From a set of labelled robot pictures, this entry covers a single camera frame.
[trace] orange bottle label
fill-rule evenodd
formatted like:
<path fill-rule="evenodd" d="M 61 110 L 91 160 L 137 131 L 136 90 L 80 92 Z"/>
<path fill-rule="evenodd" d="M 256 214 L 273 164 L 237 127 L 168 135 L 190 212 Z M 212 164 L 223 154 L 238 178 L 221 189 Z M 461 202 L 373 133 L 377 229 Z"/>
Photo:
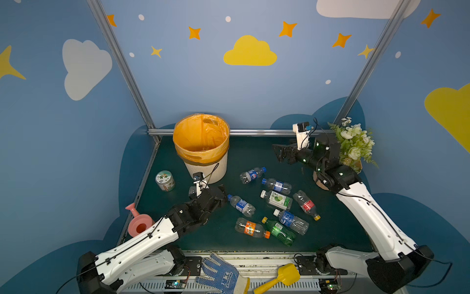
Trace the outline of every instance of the orange bottle label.
<path fill-rule="evenodd" d="M 256 224 L 254 222 L 246 222 L 245 225 L 245 234 L 253 236 L 255 232 Z"/>

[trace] empty plastic bottle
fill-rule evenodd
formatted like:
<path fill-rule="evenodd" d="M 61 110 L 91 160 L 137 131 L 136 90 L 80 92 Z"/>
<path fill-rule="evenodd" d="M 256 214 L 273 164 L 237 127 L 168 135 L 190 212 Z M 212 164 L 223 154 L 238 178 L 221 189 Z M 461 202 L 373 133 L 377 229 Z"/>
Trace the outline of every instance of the empty plastic bottle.
<path fill-rule="evenodd" d="M 284 183 L 281 181 L 276 181 L 276 179 L 263 179 L 261 181 L 262 184 L 266 185 L 268 190 L 274 190 L 276 192 L 280 192 L 284 195 L 289 195 L 290 190 L 292 189 L 292 185 L 289 183 Z"/>
<path fill-rule="evenodd" d="M 291 197 L 279 194 L 278 192 L 274 191 L 266 192 L 266 190 L 263 190 L 261 191 L 260 197 L 263 198 L 267 204 L 287 211 L 290 210 L 293 202 Z"/>
<path fill-rule="evenodd" d="M 308 223 L 304 221 L 303 219 L 296 217 L 289 211 L 280 211 L 279 209 L 274 210 L 273 213 L 275 216 L 279 217 L 279 221 L 285 225 L 286 227 L 289 227 L 299 233 L 300 235 L 305 235 L 305 233 L 308 230 Z"/>
<path fill-rule="evenodd" d="M 235 207 L 244 216 L 252 217 L 255 214 L 256 208 L 238 196 L 227 195 L 230 205 Z"/>
<path fill-rule="evenodd" d="M 297 193 L 293 195 L 295 201 L 298 202 L 300 207 L 305 211 L 305 213 L 313 216 L 314 220 L 319 220 L 320 216 L 317 213 L 317 208 L 315 204 L 310 200 L 310 198 L 307 197 L 307 194 L 303 192 L 302 190 L 299 190 Z"/>
<path fill-rule="evenodd" d="M 254 169 L 250 169 L 247 172 L 241 173 L 240 180 L 242 180 L 242 183 L 246 184 L 261 177 L 263 173 L 265 172 L 266 172 L 265 167 L 262 167 L 262 168 L 255 167 Z"/>
<path fill-rule="evenodd" d="M 263 228 L 262 224 L 247 221 L 242 217 L 239 217 L 236 220 L 235 231 L 245 233 L 255 238 L 265 237 L 266 239 L 269 239 L 269 236 L 271 235 L 270 232 Z"/>
<path fill-rule="evenodd" d="M 267 217 L 264 217 L 261 222 L 265 224 L 267 230 L 270 231 L 273 236 L 281 240 L 284 245 L 292 246 L 295 240 L 295 234 L 293 232 L 289 231 L 277 221 L 268 220 Z"/>

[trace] blue dotted glove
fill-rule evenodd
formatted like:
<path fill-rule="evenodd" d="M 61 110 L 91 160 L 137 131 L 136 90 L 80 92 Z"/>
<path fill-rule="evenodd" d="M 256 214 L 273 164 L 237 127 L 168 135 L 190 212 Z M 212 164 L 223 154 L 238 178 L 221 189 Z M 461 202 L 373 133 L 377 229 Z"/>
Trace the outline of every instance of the blue dotted glove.
<path fill-rule="evenodd" d="M 246 294 L 250 286 L 250 278 L 240 276 L 235 266 L 215 253 L 211 253 L 210 258 L 203 258 L 203 271 L 209 278 L 196 277 L 196 283 L 215 288 L 208 294 Z"/>

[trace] white bucket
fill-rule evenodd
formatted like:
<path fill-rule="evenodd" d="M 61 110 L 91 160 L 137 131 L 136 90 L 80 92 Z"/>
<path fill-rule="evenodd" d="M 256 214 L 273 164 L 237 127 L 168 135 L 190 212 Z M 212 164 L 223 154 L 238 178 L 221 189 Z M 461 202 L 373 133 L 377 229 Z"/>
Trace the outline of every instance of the white bucket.
<path fill-rule="evenodd" d="M 224 176 L 225 172 L 227 172 L 227 154 L 228 151 L 225 152 L 225 155 L 216 163 L 211 164 L 209 166 L 193 166 L 189 163 L 184 163 L 186 165 L 186 168 L 189 171 L 189 174 L 191 175 L 191 178 L 193 177 L 193 174 L 202 172 L 204 176 L 207 176 L 206 180 L 208 180 L 208 184 L 212 184 L 215 182 L 220 181 Z M 214 169 L 215 165 L 219 164 L 217 169 L 212 173 L 212 175 L 208 176 L 212 170 Z"/>

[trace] green plastic bottle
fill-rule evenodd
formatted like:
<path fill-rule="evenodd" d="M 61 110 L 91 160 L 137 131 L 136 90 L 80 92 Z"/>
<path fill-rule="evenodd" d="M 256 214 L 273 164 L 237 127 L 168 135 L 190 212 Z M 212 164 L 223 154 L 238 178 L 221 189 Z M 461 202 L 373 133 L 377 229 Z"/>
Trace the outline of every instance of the green plastic bottle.
<path fill-rule="evenodd" d="M 271 232 L 271 235 L 281 240 L 285 245 L 292 246 L 292 243 L 294 243 L 295 240 L 295 234 L 293 232 L 277 221 L 268 220 L 267 217 L 264 217 L 261 222 L 266 225 L 266 228 Z"/>

